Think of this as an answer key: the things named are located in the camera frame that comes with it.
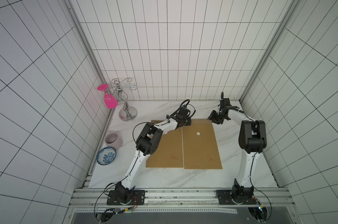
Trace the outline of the kraft file bag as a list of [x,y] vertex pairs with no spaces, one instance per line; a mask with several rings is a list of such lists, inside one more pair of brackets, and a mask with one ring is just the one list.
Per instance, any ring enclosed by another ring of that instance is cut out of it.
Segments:
[[184,126],[183,150],[185,169],[222,169],[213,124],[207,119],[192,119]]
[[146,168],[184,168],[181,127],[161,137],[158,149],[146,161]]

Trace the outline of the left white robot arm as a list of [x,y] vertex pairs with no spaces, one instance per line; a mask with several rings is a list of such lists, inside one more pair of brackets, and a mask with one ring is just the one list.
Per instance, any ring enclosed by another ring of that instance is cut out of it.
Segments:
[[166,120],[153,124],[145,122],[144,128],[134,141],[137,152],[122,180],[110,183],[104,189],[107,195],[107,205],[139,205],[142,204],[139,197],[135,195],[135,182],[137,173],[143,168],[147,159],[157,151],[161,138],[170,131],[177,130],[183,126],[191,125],[191,118],[195,112],[188,109],[190,100],[184,100]]

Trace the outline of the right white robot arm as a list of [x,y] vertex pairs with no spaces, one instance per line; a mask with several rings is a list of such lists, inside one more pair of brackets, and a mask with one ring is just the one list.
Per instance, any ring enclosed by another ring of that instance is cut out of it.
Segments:
[[217,190],[216,196],[221,205],[254,204],[252,176],[255,173],[257,160],[267,146],[266,124],[245,114],[238,106],[231,104],[229,98],[221,93],[219,108],[213,110],[208,120],[222,125],[224,120],[233,120],[240,127],[238,143],[242,149],[241,164],[231,190]]

